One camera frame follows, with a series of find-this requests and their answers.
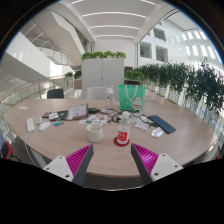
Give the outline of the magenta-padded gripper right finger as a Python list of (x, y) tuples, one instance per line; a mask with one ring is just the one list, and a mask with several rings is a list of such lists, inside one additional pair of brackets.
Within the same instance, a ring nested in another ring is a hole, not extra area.
[(131, 144), (131, 154), (144, 185), (150, 184), (182, 169), (182, 166), (166, 153), (156, 154), (135, 143)]

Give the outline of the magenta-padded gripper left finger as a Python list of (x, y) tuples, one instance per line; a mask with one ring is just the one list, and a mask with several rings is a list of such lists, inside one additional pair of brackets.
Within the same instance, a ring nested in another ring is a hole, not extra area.
[(93, 145), (89, 144), (66, 157), (56, 157), (44, 170), (81, 186), (93, 154)]

